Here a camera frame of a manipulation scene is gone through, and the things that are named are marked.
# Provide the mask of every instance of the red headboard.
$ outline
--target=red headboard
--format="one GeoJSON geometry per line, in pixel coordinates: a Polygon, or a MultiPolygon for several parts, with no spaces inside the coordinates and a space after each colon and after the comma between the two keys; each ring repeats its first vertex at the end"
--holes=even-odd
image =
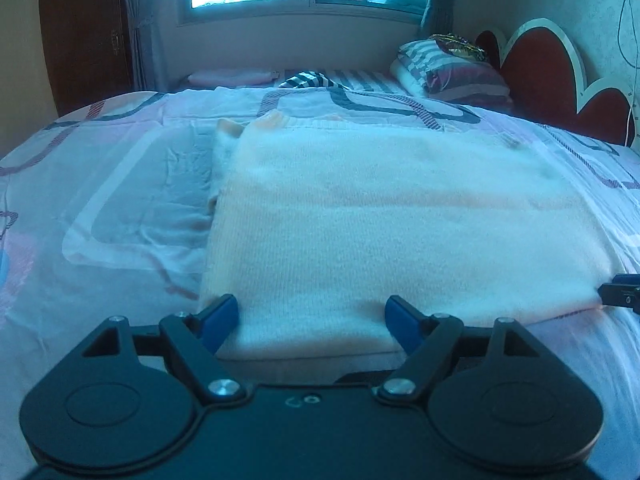
{"type": "MultiPolygon", "coordinates": [[[[584,67],[566,34],[551,20],[532,20],[511,40],[495,30],[478,35],[483,48],[511,89],[516,114],[537,123],[624,144],[631,90],[615,78],[599,79],[588,88],[584,67]]],[[[636,132],[632,117],[630,146],[636,132]]]]}

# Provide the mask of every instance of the cable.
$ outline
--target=cable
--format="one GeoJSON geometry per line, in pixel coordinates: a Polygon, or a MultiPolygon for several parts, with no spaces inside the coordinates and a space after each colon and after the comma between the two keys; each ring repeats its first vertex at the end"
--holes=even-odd
{"type": "MultiPolygon", "coordinates": [[[[629,105],[629,115],[626,117],[626,136],[625,136],[625,146],[628,145],[629,143],[629,130],[631,128],[631,115],[634,111],[634,107],[636,106],[636,88],[638,86],[638,58],[640,57],[640,47],[638,47],[638,35],[636,34],[636,20],[634,19],[634,6],[631,4],[631,0],[625,0],[622,3],[622,10],[625,9],[625,3],[629,2],[629,11],[631,12],[631,27],[633,29],[634,32],[634,40],[636,41],[636,64],[632,65],[632,67],[634,68],[634,90],[631,94],[631,103],[629,105]]],[[[620,48],[620,25],[622,24],[622,11],[620,12],[620,23],[618,24],[618,47],[620,48]]]]}

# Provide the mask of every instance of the stack of pillows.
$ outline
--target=stack of pillows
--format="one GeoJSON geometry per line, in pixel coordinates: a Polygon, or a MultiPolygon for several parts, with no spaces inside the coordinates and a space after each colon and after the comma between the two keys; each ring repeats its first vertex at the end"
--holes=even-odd
{"type": "Polygon", "coordinates": [[[391,73],[416,97],[488,108],[511,114],[507,84],[483,50],[454,35],[404,44],[391,73]]]}

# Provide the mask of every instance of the wall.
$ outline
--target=wall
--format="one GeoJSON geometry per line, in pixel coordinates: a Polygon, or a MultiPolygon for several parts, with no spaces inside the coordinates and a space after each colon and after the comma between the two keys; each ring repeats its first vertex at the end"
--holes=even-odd
{"type": "Polygon", "coordinates": [[[335,15],[259,16],[178,24],[179,0],[156,9],[170,85],[203,68],[388,70],[417,25],[335,15]]]}
{"type": "Polygon", "coordinates": [[[57,118],[38,0],[0,0],[0,156],[57,118]]]}
{"type": "MultiPolygon", "coordinates": [[[[616,43],[623,0],[456,0],[454,29],[468,38],[487,25],[495,25],[507,39],[523,23],[533,18],[549,18],[569,35],[580,52],[587,79],[617,75],[633,86],[634,70],[620,56],[616,43]]],[[[634,5],[640,38],[640,3],[634,5]]],[[[627,59],[636,58],[628,7],[623,16],[622,47],[627,59]]]]}

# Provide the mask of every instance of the white power cord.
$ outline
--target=white power cord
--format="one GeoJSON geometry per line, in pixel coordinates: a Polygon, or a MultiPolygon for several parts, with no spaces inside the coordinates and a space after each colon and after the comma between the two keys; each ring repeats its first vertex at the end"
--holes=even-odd
{"type": "MultiPolygon", "coordinates": [[[[634,108],[636,107],[636,88],[638,86],[638,59],[640,57],[640,47],[638,47],[638,35],[636,34],[636,20],[634,19],[634,6],[631,4],[631,0],[625,0],[625,1],[629,2],[629,11],[631,12],[631,26],[634,32],[634,40],[636,41],[636,63],[634,64],[634,90],[631,94],[631,104],[629,105],[629,115],[626,117],[625,146],[628,146],[629,133],[631,128],[631,115],[634,112],[634,108]]],[[[618,26],[618,46],[620,46],[620,26],[618,26]]]]}

